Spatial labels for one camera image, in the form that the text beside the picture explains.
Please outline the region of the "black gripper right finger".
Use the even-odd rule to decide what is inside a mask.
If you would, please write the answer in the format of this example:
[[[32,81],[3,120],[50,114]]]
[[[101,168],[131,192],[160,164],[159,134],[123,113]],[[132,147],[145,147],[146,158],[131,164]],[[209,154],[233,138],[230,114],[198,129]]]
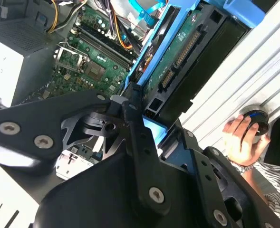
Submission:
[[[180,129],[175,166],[182,187],[175,195],[194,213],[198,228],[280,228],[280,219],[214,147],[201,150],[195,136]]]

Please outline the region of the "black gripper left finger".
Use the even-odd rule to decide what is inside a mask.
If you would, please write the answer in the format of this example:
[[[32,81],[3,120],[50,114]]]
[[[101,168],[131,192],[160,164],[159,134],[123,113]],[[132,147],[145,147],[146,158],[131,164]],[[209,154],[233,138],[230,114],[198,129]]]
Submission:
[[[121,96],[90,89],[2,109],[0,165],[47,174],[63,150],[102,136],[104,159],[131,157],[136,208],[165,215],[171,204],[141,100],[141,87],[130,83]]]

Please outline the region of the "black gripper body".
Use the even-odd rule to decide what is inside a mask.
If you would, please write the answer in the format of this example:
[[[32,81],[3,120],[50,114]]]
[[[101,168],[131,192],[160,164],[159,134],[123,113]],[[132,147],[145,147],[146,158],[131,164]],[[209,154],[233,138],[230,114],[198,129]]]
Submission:
[[[197,167],[208,159],[189,151],[186,169],[153,151],[115,154],[55,187],[43,199],[36,228],[199,228],[206,226]]]

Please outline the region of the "person's hand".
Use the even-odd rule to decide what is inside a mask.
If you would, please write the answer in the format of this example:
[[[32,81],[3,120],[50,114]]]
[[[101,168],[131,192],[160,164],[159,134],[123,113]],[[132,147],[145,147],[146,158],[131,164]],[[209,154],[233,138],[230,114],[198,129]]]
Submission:
[[[254,142],[258,129],[258,123],[251,124],[251,118],[242,114],[225,125],[222,132],[225,151],[230,161],[247,167],[259,159],[269,145],[270,137],[264,134]]]

